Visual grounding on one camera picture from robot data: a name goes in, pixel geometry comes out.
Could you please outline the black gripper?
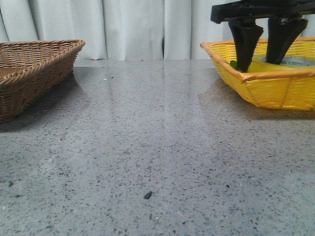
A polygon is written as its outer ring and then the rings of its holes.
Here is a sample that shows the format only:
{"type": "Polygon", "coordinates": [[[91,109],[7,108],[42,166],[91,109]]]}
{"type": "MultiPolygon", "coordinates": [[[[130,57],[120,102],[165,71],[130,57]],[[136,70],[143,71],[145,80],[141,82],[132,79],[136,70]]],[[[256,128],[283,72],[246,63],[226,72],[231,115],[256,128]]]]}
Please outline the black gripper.
{"type": "Polygon", "coordinates": [[[287,19],[315,13],[313,0],[240,0],[213,5],[211,21],[228,22],[237,58],[237,66],[247,72],[259,38],[264,30],[255,20],[268,19],[266,62],[280,64],[294,40],[306,29],[308,20],[287,19]]]}

